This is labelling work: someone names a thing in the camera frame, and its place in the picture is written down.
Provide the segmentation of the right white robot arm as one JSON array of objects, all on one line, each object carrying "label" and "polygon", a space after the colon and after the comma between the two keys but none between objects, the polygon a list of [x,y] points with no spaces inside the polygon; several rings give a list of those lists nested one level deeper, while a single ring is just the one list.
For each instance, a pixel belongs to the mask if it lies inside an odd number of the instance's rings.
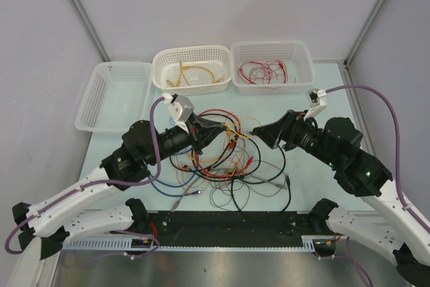
[{"label": "right white robot arm", "polygon": [[279,120],[250,132],[271,149],[300,148],[328,165],[348,194],[371,206],[388,228],[354,217],[328,200],[312,209],[310,227],[318,234],[341,233],[374,250],[413,286],[429,285],[429,221],[413,207],[402,204],[391,172],[375,156],[361,149],[363,134],[349,118],[330,118],[323,128],[305,120],[304,113],[287,111]]}]

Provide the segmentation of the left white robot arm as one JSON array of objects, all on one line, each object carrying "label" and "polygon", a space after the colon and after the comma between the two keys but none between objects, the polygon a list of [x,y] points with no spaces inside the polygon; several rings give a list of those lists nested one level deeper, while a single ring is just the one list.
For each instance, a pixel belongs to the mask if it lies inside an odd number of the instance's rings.
[{"label": "left white robot arm", "polygon": [[149,215],[138,198],[104,211],[86,208],[108,196],[152,183],[161,174],[162,160],[189,147],[200,152],[225,131],[223,123],[195,114],[183,126],[162,133],[157,132],[152,118],[135,122],[123,135],[120,148],[84,179],[43,202],[20,202],[12,208],[16,228],[10,235],[18,238],[18,253],[37,238],[42,241],[40,259],[46,259],[75,239],[110,231],[142,233]]}]

